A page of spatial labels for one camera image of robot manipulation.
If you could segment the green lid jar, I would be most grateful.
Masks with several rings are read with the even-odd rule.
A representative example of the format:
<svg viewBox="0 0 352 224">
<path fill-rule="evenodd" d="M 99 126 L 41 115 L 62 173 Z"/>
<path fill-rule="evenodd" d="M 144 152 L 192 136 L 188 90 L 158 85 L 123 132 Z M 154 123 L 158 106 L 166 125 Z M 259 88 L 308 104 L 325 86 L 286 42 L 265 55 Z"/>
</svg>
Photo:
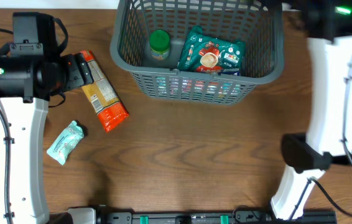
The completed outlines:
<svg viewBox="0 0 352 224">
<path fill-rule="evenodd" d="M 157 29 L 149 37 L 152 56 L 156 60 L 165 60 L 170 54 L 170 35 L 162 29 Z"/>
</svg>

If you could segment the green coffee mix bag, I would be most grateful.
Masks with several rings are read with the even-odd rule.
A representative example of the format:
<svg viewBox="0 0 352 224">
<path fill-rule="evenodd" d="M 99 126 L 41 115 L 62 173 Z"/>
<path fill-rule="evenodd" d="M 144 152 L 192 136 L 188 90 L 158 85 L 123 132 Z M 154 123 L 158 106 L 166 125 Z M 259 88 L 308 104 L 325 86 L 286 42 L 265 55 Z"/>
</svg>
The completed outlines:
<svg viewBox="0 0 352 224">
<path fill-rule="evenodd" d="M 188 33 L 177 69 L 184 72 L 239 76 L 246 52 L 242 41 L 229 42 L 203 34 L 200 26 Z"/>
</svg>

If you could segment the Kleenex tissue multipack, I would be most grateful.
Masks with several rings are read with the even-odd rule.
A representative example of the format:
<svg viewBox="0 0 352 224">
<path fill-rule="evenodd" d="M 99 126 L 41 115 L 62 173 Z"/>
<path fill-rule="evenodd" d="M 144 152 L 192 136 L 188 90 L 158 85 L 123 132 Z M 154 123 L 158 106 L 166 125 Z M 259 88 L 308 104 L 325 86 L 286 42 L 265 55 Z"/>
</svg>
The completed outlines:
<svg viewBox="0 0 352 224">
<path fill-rule="evenodd" d="M 206 89 L 208 94 L 215 94 L 216 90 L 219 90 L 218 96 L 224 98 L 228 93 L 231 95 L 237 95 L 241 93 L 244 88 L 241 84 L 233 84 L 232 82 L 224 82 L 220 85 L 219 82 L 209 82 L 205 84 L 204 80 L 195 80 L 189 78 L 179 79 L 177 77 L 170 77 L 166 80 L 165 77 L 155 78 L 158 87 L 159 95 L 166 95 L 169 93 L 170 96 L 176 96 L 178 94 L 188 96 L 190 92 L 194 94 L 195 98 L 198 98 Z"/>
</svg>

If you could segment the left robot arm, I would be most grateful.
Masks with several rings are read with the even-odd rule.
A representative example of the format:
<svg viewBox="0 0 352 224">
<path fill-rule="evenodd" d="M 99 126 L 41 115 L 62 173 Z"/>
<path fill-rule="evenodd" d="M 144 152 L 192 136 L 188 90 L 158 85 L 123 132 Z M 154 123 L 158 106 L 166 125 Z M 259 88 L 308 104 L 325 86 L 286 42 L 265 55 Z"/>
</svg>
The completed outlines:
<svg viewBox="0 0 352 224">
<path fill-rule="evenodd" d="M 0 50 L 0 223 L 48 223 L 44 126 L 52 96 L 93 83 L 82 54 L 64 54 L 60 19 L 16 12 L 13 40 Z"/>
</svg>

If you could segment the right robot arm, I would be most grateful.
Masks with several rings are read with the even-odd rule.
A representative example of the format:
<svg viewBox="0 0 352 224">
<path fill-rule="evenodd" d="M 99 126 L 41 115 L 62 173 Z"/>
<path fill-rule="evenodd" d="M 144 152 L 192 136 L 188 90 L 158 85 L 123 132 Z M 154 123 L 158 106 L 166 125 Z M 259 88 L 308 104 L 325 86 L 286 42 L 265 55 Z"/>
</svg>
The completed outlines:
<svg viewBox="0 0 352 224">
<path fill-rule="evenodd" d="M 285 134 L 284 173 L 271 198 L 274 219 L 297 222 L 312 189 L 333 164 L 352 168 L 352 1 L 291 1 L 312 61 L 308 130 Z"/>
</svg>

